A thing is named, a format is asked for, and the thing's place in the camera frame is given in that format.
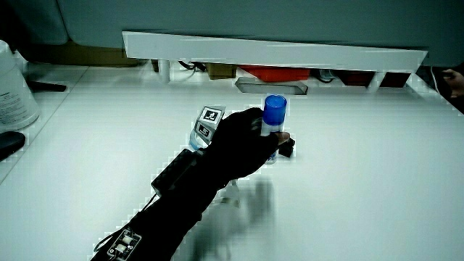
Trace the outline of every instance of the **black wire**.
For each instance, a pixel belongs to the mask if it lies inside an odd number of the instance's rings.
[[[200,69],[202,72],[206,71],[206,67],[201,62],[191,62],[194,65],[188,65],[185,62],[179,61],[179,63],[187,70]]]
[[[316,76],[316,75],[313,75],[313,76],[314,76],[314,78],[318,79],[320,82],[323,82],[323,83],[331,83],[331,82],[333,81],[333,79],[327,81],[327,80],[323,80],[323,79],[319,78],[319,77]]]
[[[153,197],[150,199],[150,201],[149,201],[148,203],[146,203],[145,207],[144,207],[140,212],[143,212],[143,211],[146,209],[146,207],[148,207],[148,205],[150,205],[150,203],[152,203],[152,201],[153,201],[153,199],[155,198],[156,195],[157,195],[157,193],[155,192],[154,195],[153,195]],[[102,239],[102,240],[94,247],[94,252],[98,252],[98,251],[100,250],[100,248],[101,248],[100,245],[101,245],[101,246],[104,246],[103,242],[105,242],[105,241],[107,241],[108,239],[112,238],[117,232],[121,231],[122,229],[124,229],[124,227],[121,228],[121,229],[118,230],[118,231],[115,231],[115,232],[111,233],[111,234],[108,235],[106,238]]]
[[[146,203],[145,207],[142,209],[142,211],[144,211],[146,209],[146,207],[148,207],[148,205],[150,205],[150,203],[152,203],[153,199],[157,196],[157,193],[155,192],[154,195],[152,196],[152,199],[150,199],[150,201],[148,203]]]
[[[179,63],[180,63],[184,68],[186,68],[187,70],[193,70],[193,69],[196,68],[195,65],[188,65],[188,64],[186,64],[185,62],[182,62],[182,61],[179,61]]]

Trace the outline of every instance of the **black glove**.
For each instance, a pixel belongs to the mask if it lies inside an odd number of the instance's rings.
[[[261,136],[262,110],[250,108],[235,112],[219,122],[211,144],[204,152],[202,167],[210,167],[213,181],[225,186],[229,181],[246,177],[258,170],[288,133]]]

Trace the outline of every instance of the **white table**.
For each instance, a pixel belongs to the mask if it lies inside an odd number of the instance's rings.
[[[199,75],[89,68],[0,185],[1,259],[89,259],[148,202],[203,105],[265,98]],[[273,224],[231,238],[233,260],[464,260],[464,118],[422,88],[287,96],[293,157],[239,182],[272,181]]]

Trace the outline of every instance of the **glue stick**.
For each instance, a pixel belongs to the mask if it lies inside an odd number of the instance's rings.
[[[283,120],[287,100],[281,95],[271,94],[264,101],[264,111],[262,113],[261,136],[268,136],[271,133],[283,131]],[[276,162],[276,152],[266,161],[266,164]]]

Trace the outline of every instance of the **white bottle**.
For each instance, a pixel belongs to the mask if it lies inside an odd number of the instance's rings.
[[[281,95],[271,94],[266,97],[264,111],[262,113],[261,136],[283,131],[287,100]],[[266,161],[266,164],[276,162],[277,152],[274,152]]]
[[[39,109],[8,44],[0,41],[0,133],[24,128]]]

